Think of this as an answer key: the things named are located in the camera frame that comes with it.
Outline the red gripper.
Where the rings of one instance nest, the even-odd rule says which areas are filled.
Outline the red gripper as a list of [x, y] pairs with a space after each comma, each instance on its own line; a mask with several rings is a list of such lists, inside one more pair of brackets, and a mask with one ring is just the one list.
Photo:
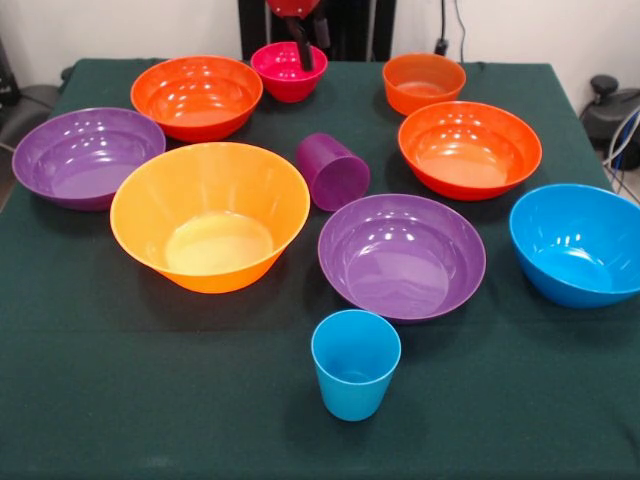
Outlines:
[[270, 10], [284, 19], [287, 29], [293, 37], [303, 71], [313, 70], [311, 45], [301, 20], [314, 15], [314, 31], [320, 49], [328, 49], [331, 45], [330, 32], [324, 6], [321, 0], [267, 0]]

